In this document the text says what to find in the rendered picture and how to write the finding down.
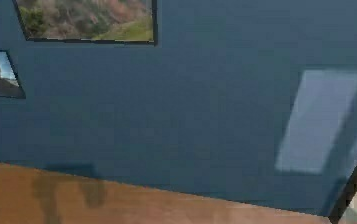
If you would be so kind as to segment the framed hillside landscape picture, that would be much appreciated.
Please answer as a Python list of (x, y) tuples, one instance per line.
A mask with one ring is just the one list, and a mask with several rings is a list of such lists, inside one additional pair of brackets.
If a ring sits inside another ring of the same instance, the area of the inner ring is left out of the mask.
[(30, 41), (154, 44), (156, 0), (12, 0)]

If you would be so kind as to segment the framed rock and sky picture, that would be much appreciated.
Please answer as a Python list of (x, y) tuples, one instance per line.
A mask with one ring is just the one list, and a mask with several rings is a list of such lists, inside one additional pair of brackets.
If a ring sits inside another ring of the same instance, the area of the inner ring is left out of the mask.
[(26, 98), (7, 50), (0, 50), (0, 97)]

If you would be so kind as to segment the dark brown door frame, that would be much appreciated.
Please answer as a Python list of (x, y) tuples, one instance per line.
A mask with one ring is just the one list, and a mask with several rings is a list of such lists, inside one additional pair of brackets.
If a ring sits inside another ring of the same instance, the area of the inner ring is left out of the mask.
[(344, 213), (349, 208), (350, 203), (353, 201), (354, 196), (357, 194), (357, 163), (347, 180), (345, 187), (340, 193), (339, 198), (334, 204), (328, 219), (331, 224), (339, 224), (344, 216)]

